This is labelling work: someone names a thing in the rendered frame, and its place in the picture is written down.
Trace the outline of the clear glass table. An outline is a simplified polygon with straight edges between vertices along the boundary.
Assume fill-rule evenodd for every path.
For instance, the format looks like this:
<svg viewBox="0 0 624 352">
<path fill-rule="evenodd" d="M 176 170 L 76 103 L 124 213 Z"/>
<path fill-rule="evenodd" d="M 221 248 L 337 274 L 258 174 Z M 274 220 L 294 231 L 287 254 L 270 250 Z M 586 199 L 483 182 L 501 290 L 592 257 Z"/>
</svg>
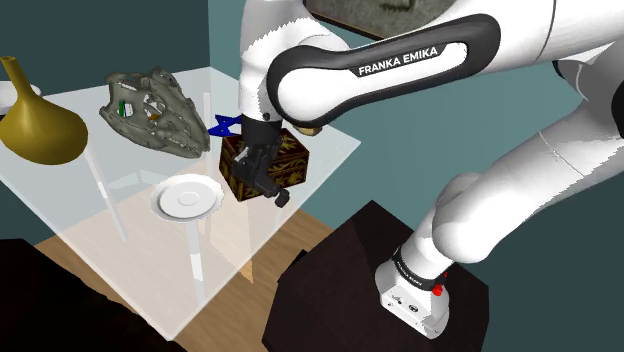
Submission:
<svg viewBox="0 0 624 352">
<path fill-rule="evenodd" d="M 189 224 L 152 212 L 156 185 L 178 174 L 222 180 L 222 141 L 197 159 L 140 147 L 114 132 L 99 111 L 107 86 L 51 96 L 88 127 L 84 153 L 70 163 L 26 161 L 0 144 L 0 181 L 163 337 L 172 339 L 357 148 L 358 141 L 325 127 L 300 135 L 308 150 L 306 179 L 278 207 L 258 196 L 240 202 L 226 191 L 220 208 Z"/>
</svg>

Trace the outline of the white round plate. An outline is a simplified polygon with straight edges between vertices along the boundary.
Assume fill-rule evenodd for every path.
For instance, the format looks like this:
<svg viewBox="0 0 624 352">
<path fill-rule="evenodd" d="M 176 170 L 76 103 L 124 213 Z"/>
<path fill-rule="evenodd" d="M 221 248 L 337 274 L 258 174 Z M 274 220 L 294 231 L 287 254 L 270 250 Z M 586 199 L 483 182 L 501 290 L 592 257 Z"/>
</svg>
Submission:
<svg viewBox="0 0 624 352">
<path fill-rule="evenodd" d="M 223 198 L 221 184 L 211 177 L 183 174 L 157 184 L 149 205 L 163 220 L 187 223 L 209 216 L 221 206 Z"/>
</svg>

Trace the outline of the dark robot stand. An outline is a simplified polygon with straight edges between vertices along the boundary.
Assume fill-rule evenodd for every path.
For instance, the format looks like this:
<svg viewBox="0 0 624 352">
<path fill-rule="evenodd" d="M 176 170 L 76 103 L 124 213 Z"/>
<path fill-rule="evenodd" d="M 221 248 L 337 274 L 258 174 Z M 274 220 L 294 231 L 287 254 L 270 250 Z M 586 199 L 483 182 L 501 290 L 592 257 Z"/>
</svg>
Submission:
<svg viewBox="0 0 624 352">
<path fill-rule="evenodd" d="M 482 352 L 488 287 L 459 265 L 445 291 L 450 318 L 429 340 L 379 301 L 374 271 L 412 233 L 369 202 L 281 275 L 262 342 L 268 352 Z"/>
</svg>

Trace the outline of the blue star-shaped object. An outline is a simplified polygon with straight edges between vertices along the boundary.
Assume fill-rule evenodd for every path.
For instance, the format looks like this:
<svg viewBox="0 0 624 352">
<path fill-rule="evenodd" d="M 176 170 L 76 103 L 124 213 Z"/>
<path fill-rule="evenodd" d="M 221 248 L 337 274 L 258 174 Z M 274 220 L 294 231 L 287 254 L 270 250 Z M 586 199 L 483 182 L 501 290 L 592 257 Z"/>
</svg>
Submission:
<svg viewBox="0 0 624 352">
<path fill-rule="evenodd" d="M 235 133 L 230 131 L 230 127 L 236 124 L 241 124 L 242 116 L 230 117 L 224 115 L 215 115 L 217 124 L 214 127 L 208 129 L 208 133 L 211 136 L 217 137 L 229 137 L 235 136 Z"/>
</svg>

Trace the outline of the grey animal skull figure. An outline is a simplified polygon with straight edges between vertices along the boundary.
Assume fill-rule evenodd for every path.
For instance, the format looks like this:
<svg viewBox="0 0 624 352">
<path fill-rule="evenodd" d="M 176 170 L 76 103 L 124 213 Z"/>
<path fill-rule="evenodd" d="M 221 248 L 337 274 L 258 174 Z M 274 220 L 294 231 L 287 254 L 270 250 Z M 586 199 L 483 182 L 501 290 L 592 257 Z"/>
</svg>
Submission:
<svg viewBox="0 0 624 352">
<path fill-rule="evenodd" d="M 147 73 L 113 72 L 105 82 L 110 101 L 99 114 L 119 135 L 188 159 L 210 150 L 206 125 L 171 73 L 156 66 Z"/>
</svg>

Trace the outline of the white bowl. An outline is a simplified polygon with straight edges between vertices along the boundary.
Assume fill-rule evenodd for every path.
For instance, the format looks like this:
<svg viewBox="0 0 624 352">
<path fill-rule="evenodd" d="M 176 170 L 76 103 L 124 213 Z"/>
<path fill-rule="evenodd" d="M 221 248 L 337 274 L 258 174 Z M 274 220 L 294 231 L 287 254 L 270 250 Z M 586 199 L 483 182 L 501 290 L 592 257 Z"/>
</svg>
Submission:
<svg viewBox="0 0 624 352">
<path fill-rule="evenodd" d="M 0 116 L 6 115 L 17 101 L 18 93 L 11 81 L 0 81 Z"/>
</svg>

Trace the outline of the gold long-necked vase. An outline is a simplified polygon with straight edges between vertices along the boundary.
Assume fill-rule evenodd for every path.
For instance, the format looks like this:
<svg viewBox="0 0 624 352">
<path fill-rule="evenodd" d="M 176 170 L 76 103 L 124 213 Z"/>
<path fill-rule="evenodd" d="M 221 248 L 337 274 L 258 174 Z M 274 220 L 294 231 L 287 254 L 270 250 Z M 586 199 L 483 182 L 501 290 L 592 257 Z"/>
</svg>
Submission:
<svg viewBox="0 0 624 352">
<path fill-rule="evenodd" d="M 88 129 L 80 116 L 45 100 L 32 88 L 18 60 L 0 61 L 17 99 L 0 121 L 0 141 L 19 157 L 43 165 L 73 161 L 85 150 Z"/>
</svg>

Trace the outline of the brown patterned box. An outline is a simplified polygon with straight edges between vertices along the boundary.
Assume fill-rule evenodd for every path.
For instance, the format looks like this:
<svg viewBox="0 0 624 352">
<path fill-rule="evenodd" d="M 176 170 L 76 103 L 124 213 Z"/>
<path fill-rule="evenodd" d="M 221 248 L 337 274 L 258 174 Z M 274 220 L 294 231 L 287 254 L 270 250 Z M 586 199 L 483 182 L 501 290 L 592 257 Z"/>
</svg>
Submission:
<svg viewBox="0 0 624 352">
<path fill-rule="evenodd" d="M 280 131 L 282 144 L 275 160 L 268 167 L 268 176 L 280 187 L 288 188 L 304 183 L 309 161 L 308 149 L 286 128 Z M 237 179 L 233 170 L 233 160 L 244 149 L 240 134 L 224 137 L 222 140 L 219 170 L 238 201 L 246 201 L 261 195 Z"/>
</svg>

